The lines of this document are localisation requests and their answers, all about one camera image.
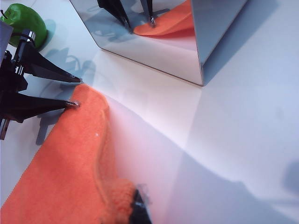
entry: orange towel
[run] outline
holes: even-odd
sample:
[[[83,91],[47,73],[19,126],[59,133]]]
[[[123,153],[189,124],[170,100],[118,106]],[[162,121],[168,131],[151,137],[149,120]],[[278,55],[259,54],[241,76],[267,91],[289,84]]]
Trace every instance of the orange towel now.
[[[1,208],[1,224],[125,224],[134,185],[119,179],[105,97],[76,87],[66,110]]]
[[[194,28],[191,2],[186,0],[174,9],[155,19],[156,26],[148,23],[135,27],[134,33],[141,36],[158,36]]]

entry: white surface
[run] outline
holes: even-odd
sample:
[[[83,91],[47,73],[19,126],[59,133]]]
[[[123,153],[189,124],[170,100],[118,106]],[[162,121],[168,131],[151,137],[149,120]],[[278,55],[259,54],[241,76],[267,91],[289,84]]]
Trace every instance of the white surface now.
[[[106,94],[120,175],[148,192],[154,223],[299,223],[297,0],[249,1],[207,61],[204,88],[100,50],[68,1],[44,4],[33,5],[52,31],[42,54]],[[27,80],[28,95],[71,94]],[[55,118],[11,122],[1,204],[39,148],[40,123],[49,132]]]

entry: black object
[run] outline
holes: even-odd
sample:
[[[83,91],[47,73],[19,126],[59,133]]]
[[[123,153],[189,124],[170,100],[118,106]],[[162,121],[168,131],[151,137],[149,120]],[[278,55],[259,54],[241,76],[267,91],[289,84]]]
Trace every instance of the black object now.
[[[149,19],[149,24],[152,27],[156,26],[156,22],[153,16],[153,0],[140,0],[145,15]]]
[[[129,31],[129,33],[133,33],[128,16],[120,0],[97,0],[97,1],[100,8],[104,8],[105,10],[107,10],[119,22],[121,22],[121,24]]]
[[[130,224],[151,224],[150,217],[146,211],[146,207],[141,198],[139,190],[136,190],[135,192],[132,207],[133,212],[130,216]]]
[[[4,140],[10,120],[22,123],[41,113],[78,106],[77,103],[19,94],[27,89],[24,73],[57,81],[80,83],[81,79],[57,67],[34,48],[35,33],[23,30],[14,58],[5,51],[0,67],[0,139]]]

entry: reflected orange towel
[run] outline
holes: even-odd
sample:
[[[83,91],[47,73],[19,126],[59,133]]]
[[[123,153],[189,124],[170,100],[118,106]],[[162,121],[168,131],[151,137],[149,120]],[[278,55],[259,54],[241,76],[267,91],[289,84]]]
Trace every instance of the reflected orange towel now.
[[[191,2],[186,0],[174,9],[155,19],[156,27],[148,23],[135,27],[134,33],[141,36],[158,36],[194,28]]]
[[[1,224],[129,223],[135,192],[119,179],[103,95],[85,84],[1,208]]]

